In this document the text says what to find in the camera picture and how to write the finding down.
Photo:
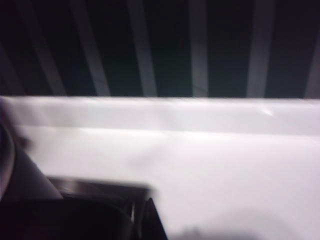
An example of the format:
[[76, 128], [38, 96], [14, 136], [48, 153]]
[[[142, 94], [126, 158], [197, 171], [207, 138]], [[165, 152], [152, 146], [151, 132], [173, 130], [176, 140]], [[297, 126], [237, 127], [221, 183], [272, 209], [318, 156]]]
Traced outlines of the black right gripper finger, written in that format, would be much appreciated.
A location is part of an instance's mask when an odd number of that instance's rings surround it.
[[165, 229], [152, 198], [149, 198], [144, 205], [144, 212], [141, 221], [141, 239], [168, 240]]

